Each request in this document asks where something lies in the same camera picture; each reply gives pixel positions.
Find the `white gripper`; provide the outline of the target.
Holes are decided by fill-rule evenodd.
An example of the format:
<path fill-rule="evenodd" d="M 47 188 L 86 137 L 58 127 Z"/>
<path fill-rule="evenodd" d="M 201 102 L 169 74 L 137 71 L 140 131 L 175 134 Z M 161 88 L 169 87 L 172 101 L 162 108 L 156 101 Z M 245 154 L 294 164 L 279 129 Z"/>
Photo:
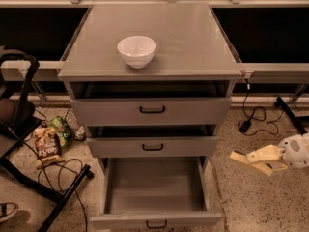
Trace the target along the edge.
<path fill-rule="evenodd" d="M 286 170 L 288 166 L 292 168 L 309 166 L 309 133 L 287 137 L 278 144 L 278 147 L 267 145 L 246 156 L 249 162 L 257 162 L 253 163 L 252 166 L 268 177 L 275 172 Z M 278 161 L 281 154 L 283 161 L 288 166 L 282 162 L 271 162 Z"/>

